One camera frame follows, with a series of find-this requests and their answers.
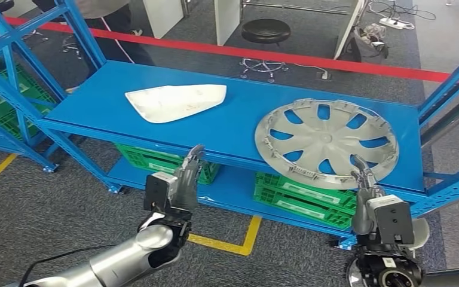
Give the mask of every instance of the shelf board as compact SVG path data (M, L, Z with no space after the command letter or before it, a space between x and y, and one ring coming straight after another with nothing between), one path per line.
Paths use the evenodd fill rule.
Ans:
M226 99L219 106L191 117L152 124L133 109L124 95L144 88L189 84L226 85ZM42 119L41 124L122 144L141 141L145 148L157 146L172 153L178 153L179 148L187 151L196 144L205 144L206 160L270 173L273 170L255 146L256 126L273 109L304 98L346 100L379 113L392 126L400 147L394 171L380 183L424 191L418 111L401 103L108 61Z
M133 167L121 157L108 173L110 181L127 186L145 188L146 176L152 172ZM273 221L292 224L311 230L348 237L348 230L340 230L319 221L295 215L285 210L253 200L255 173L251 170L222 166L211 185L198 185L198 201L209 206L248 215L259 215Z

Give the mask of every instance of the power strip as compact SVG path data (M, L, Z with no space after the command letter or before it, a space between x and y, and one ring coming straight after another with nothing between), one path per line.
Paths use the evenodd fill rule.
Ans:
M382 18L379 20L379 24L392 27L398 30L402 30L407 27L407 24L404 24L398 20L393 20L391 18Z

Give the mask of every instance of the chair base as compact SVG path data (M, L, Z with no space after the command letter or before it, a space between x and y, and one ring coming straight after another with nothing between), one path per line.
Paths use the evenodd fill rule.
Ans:
M255 60L249 58L243 58L240 62L240 65L245 67L245 70L240 74L240 78L246 79L247 72L254 71L259 73L268 73L269 74L269 83L274 83L275 77L274 72L278 70L287 71L289 68L286 66L284 62L272 62L267 60Z
M62 52L67 53L69 51L74 51L78 60L82 59L80 49L78 48L78 44L74 40L73 35L70 35L62 40Z
M22 36L22 40L27 40L29 39L30 37L34 36L34 35L38 35L38 36L42 36L41 38L41 41L48 41L48 38L45 37L45 35L43 35L42 33L38 32L36 29L34 29L31 33L29 34L25 34Z

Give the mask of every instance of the electrical cable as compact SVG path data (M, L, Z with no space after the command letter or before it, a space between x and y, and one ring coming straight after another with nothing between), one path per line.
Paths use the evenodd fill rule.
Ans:
M329 77L329 74L328 74L328 71L321 68L321 67L318 67L318 66L307 66L307 65L300 65L300 64L295 64L296 66L299 66L299 67L303 67L303 68L316 68L316 69L319 69L321 71L323 71L323 75L321 77L322 80L328 80L328 77Z
M70 252L67 252L67 253L59 254L59 255L56 255L56 256L53 256L53 257L49 257L49 258L46 258L46 259L38 260L38 261L32 263L29 266L29 268L27 268L27 271L25 271L24 275L22 276L22 279L20 280L20 284L19 284L18 287L24 287L25 283L27 283L27 279L28 279L30 273L32 272L32 269L34 268L34 266L36 266L39 263L44 263L44 262L47 262L47 261L55 260L55 259L58 259L58 258L61 258L61 257L64 257L64 256L68 256L68 255L71 255L71 254L75 254L75 253L78 253L78 252L101 249L101 248L108 248L108 247L113 247L113 246L115 246L115 245L103 245L103 246L87 247L87 248L77 249L77 250L70 251Z
M372 7L374 4L381 4L381 5L385 5L387 7L385 9L382 9L382 10L379 10L379 11L375 11L374 8ZM411 22L407 22L407 21L401 20L400 16L402 14L418 16L420 18L423 18L425 20L430 20L430 21L434 21L434 20L437 19L437 16L434 13L426 11L426 10L418 9L418 5L414 5L411 8L404 8L404 7L400 6L400 5L397 5L395 3L395 1L393 1L393 5L390 5L388 3L381 2L381 1L371 1L369 3L369 5L368 5L368 12L380 15L380 16L385 17L387 19L392 19L394 21L403 23L403 24L405 24L404 28L408 29L408 30L415 29L415 26Z

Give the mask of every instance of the shelf foot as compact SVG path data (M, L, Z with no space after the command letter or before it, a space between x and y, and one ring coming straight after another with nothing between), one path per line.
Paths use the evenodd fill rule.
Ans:
M43 172L54 173L56 171L56 169L58 168L58 166L59 166L58 163L54 163L51 166L45 166L45 167L43 167Z

